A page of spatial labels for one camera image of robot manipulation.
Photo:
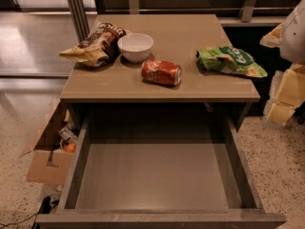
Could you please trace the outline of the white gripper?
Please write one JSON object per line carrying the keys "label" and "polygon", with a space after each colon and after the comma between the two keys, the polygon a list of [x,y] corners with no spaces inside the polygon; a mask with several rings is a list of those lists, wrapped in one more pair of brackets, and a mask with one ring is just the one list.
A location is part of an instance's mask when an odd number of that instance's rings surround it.
{"label": "white gripper", "polygon": [[264,109],[268,127],[283,127],[305,102],[305,65],[301,65],[305,63],[305,0],[299,2],[284,24],[264,35],[260,45],[280,47],[282,58],[297,63],[285,72],[275,72]]}

